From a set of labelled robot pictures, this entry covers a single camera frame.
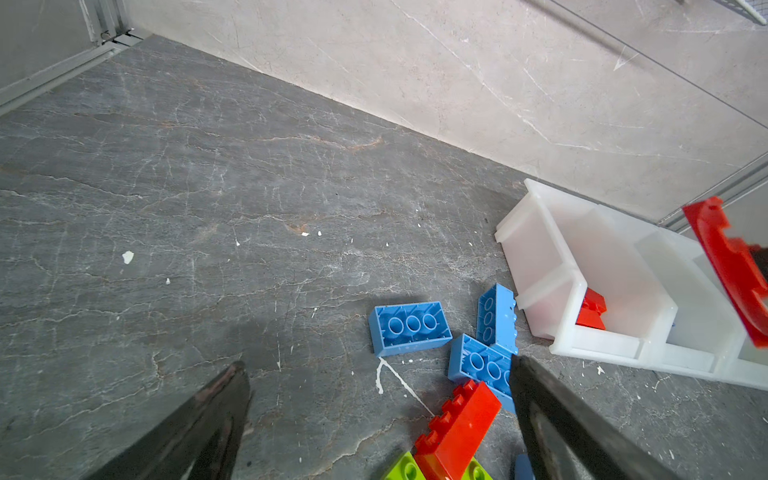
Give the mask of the blue brick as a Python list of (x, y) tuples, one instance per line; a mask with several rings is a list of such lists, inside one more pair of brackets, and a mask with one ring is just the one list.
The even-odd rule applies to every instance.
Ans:
[(434, 349), (453, 339), (439, 301), (376, 306), (369, 327), (377, 357)]
[(514, 293), (498, 283), (481, 295), (478, 300), (477, 339), (507, 356), (517, 355), (516, 306)]
[(535, 480), (532, 464), (527, 454), (520, 454), (514, 463), (514, 480)]

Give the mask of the red arch lego piece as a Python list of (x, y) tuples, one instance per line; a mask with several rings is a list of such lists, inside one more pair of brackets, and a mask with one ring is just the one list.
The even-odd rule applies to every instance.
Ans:
[(683, 207), (683, 213), (747, 335), (757, 348), (767, 346), (767, 249), (730, 237), (723, 201), (711, 197)]

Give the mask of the white bin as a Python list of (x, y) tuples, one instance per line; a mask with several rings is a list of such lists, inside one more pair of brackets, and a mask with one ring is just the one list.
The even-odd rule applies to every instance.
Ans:
[(714, 285), (718, 291), (716, 299), (725, 307), (724, 321), (728, 340), (724, 359), (716, 368), (716, 378), (725, 383), (766, 391), (767, 349), (753, 345), (707, 256), (697, 256), (694, 263)]
[(697, 263), (699, 243), (605, 206), (598, 208), (629, 241), (677, 306), (661, 322), (653, 370), (742, 385), (739, 354), (746, 332), (730, 301)]
[[(650, 368), (661, 322), (677, 306), (598, 205), (532, 179), (496, 227), (533, 336), (554, 355)], [(576, 324), (586, 290), (606, 301), (606, 327)]]

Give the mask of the white right bin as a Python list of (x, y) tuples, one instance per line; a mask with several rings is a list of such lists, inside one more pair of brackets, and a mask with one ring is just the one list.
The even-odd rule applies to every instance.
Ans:
[(766, 391), (767, 349), (753, 345), (707, 256), (697, 256), (694, 263), (714, 285), (718, 291), (716, 299), (725, 307), (724, 321), (728, 340), (724, 359), (716, 368), (716, 378), (725, 383)]

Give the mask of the white left bin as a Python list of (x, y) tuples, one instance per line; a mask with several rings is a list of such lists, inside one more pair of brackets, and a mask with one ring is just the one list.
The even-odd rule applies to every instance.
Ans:
[[(598, 205), (532, 179), (496, 227), (533, 336), (554, 355), (650, 368), (661, 322), (677, 306)], [(586, 290), (606, 301), (606, 327), (576, 324)]]

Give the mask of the red lego brick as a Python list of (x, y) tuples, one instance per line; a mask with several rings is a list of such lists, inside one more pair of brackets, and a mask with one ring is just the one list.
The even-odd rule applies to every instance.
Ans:
[(601, 316), (607, 311), (605, 298), (591, 288), (588, 288), (582, 302), (582, 309), (596, 312)]
[(599, 311), (582, 308), (579, 312), (576, 324), (582, 327), (605, 330), (606, 327), (601, 319)]

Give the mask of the blue brick studs down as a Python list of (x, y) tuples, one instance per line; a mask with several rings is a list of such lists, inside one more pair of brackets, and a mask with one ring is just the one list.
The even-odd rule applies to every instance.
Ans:
[(466, 334), (453, 339), (450, 345), (447, 377), (456, 384), (464, 384), (469, 380), (485, 383), (499, 399), (502, 408), (514, 414), (510, 356)]

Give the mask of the white middle bin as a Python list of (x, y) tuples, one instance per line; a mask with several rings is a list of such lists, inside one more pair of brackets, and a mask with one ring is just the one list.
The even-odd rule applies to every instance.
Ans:
[(730, 301), (697, 263), (699, 243), (605, 206), (598, 208), (629, 241), (677, 306), (661, 322), (653, 370), (742, 385), (739, 354), (746, 332)]

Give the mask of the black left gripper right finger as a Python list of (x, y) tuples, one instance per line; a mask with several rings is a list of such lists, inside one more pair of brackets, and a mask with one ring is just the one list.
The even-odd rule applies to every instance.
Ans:
[(595, 479), (676, 479), (528, 356), (511, 360), (510, 386), (537, 479), (576, 479), (577, 458)]

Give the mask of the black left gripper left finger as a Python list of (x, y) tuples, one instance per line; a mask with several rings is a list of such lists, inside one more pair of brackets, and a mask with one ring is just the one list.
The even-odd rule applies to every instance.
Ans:
[(89, 479), (229, 479), (251, 399), (242, 361), (222, 370)]

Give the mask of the green brick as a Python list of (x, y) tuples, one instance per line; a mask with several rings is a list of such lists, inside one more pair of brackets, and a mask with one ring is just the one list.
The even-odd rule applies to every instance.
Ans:
[(398, 457), (396, 462), (382, 477), (383, 480), (425, 480), (417, 462), (410, 452)]
[(476, 458), (472, 458), (463, 472), (462, 480), (493, 480)]

